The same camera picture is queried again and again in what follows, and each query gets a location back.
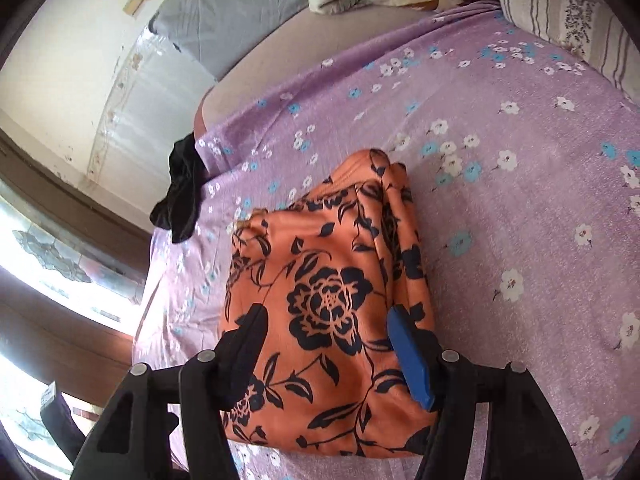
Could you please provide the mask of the orange black floral garment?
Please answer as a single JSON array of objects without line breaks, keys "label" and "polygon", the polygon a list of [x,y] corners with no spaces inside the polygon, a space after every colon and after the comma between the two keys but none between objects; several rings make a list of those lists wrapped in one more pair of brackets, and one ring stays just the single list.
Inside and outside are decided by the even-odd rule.
[{"label": "orange black floral garment", "polygon": [[424,451],[436,416],[410,396],[386,330],[396,306],[434,326],[404,166],[357,152],[288,208],[239,222],[220,330],[254,304],[268,330],[222,418],[231,440],[367,458]]}]

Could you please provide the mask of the black crumpled garment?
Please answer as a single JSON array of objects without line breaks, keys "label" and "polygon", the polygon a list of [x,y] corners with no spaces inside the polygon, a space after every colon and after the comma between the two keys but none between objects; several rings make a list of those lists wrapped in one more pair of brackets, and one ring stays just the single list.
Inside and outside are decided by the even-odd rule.
[{"label": "black crumpled garment", "polygon": [[168,157],[168,190],[150,213],[152,225],[168,231],[172,244],[181,244],[193,235],[200,215],[206,168],[195,141],[191,132],[174,144]]}]

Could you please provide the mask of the purple floral bedsheet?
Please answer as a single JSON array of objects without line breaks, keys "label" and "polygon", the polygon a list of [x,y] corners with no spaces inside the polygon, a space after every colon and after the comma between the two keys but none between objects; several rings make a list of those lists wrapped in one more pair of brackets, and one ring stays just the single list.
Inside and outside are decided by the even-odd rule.
[{"label": "purple floral bedsheet", "polygon": [[574,56],[475,3],[357,44],[196,141],[194,234],[156,231],[132,357],[213,347],[235,223],[303,197],[348,155],[402,162],[447,346],[525,363],[588,479],[639,441],[639,110]]}]

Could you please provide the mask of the grey pillow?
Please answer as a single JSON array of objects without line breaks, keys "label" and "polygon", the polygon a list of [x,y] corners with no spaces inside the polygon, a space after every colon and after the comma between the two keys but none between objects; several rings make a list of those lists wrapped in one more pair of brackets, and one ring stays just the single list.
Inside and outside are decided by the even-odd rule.
[{"label": "grey pillow", "polygon": [[308,0],[165,0],[149,30],[221,80]]}]

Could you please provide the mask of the pink mattress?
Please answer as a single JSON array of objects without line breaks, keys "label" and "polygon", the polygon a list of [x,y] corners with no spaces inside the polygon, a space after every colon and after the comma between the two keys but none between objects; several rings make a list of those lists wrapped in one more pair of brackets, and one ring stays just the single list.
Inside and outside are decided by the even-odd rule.
[{"label": "pink mattress", "polygon": [[198,138],[239,108],[327,58],[426,18],[427,11],[368,6],[336,15],[303,10],[262,40],[203,96],[194,117]]}]

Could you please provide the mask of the striped beige cushion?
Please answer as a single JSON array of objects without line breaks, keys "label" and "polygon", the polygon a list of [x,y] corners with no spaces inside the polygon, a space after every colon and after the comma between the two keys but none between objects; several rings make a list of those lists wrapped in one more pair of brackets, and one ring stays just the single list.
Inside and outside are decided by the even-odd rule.
[{"label": "striped beige cushion", "polygon": [[639,49],[604,0],[499,0],[504,17],[574,54],[639,102]]}]

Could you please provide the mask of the wooden window frame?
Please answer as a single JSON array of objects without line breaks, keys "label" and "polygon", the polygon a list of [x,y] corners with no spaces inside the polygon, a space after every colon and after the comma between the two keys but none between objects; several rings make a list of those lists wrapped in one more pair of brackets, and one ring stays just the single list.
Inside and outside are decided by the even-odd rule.
[{"label": "wooden window frame", "polygon": [[6,133],[1,135],[1,180],[70,234],[131,270],[148,272],[149,232],[63,182]]}]

